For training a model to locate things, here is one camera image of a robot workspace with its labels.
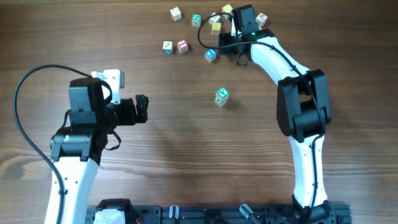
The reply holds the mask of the green V block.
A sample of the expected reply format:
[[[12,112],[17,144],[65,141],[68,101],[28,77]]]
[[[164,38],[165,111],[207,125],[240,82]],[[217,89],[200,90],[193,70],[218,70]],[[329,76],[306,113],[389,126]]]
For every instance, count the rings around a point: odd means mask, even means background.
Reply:
[[[221,87],[219,90],[216,91],[215,96],[220,101],[227,100],[229,97],[229,91],[225,87]]]

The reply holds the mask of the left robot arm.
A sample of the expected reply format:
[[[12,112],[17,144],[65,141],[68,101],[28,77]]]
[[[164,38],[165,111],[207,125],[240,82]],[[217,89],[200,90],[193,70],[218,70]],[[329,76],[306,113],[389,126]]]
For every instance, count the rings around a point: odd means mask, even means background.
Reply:
[[[51,158],[57,171],[46,223],[83,223],[88,199],[98,171],[108,135],[117,126],[133,126],[147,121],[149,99],[136,95],[118,104],[103,95],[109,85],[99,78],[71,81],[68,112],[70,126],[60,128],[50,140]]]

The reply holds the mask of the white teal-edged block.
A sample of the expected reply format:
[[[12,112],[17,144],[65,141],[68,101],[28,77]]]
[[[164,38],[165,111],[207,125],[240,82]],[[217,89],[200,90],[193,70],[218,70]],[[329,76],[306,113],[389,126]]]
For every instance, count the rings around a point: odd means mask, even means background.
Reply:
[[[219,98],[215,98],[215,103],[218,105],[218,106],[220,106],[220,107],[223,107],[224,105],[225,105],[225,103],[227,102],[227,98],[226,99],[219,99]]]

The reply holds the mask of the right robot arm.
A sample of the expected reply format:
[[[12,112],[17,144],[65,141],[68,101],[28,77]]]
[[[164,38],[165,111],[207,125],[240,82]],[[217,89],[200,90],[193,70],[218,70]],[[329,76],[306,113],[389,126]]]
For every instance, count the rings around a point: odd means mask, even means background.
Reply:
[[[297,63],[269,29],[259,27],[251,5],[227,13],[230,33],[220,34],[221,54],[246,55],[277,85],[277,123],[292,146],[293,194],[297,223],[315,223],[329,215],[323,184],[322,149],[331,109],[326,75]]]

